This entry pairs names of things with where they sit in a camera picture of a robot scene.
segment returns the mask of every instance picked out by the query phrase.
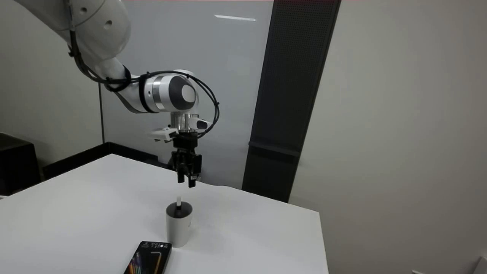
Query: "gray wall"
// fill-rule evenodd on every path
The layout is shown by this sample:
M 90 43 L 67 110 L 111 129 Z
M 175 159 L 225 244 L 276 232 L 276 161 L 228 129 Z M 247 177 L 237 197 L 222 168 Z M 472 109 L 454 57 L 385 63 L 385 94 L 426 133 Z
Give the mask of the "gray wall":
M 342 0 L 292 191 L 332 274 L 467 274 L 487 253 L 486 11 Z
M 202 182 L 241 188 L 254 118 L 272 0 L 154 2 L 125 0 L 132 37 L 120 60 L 132 74 L 186 69 L 206 81 L 221 103 L 221 123 L 198 148 Z M 222 21 L 215 16 L 253 19 Z M 201 97 L 204 118 L 213 109 Z M 105 138 L 167 162 L 172 145 L 154 144 L 151 132 L 169 115 L 132 115 L 114 95 L 104 94 Z
M 102 144 L 97 88 L 65 43 L 12 0 L 0 2 L 0 133 L 29 141 L 41 164 Z

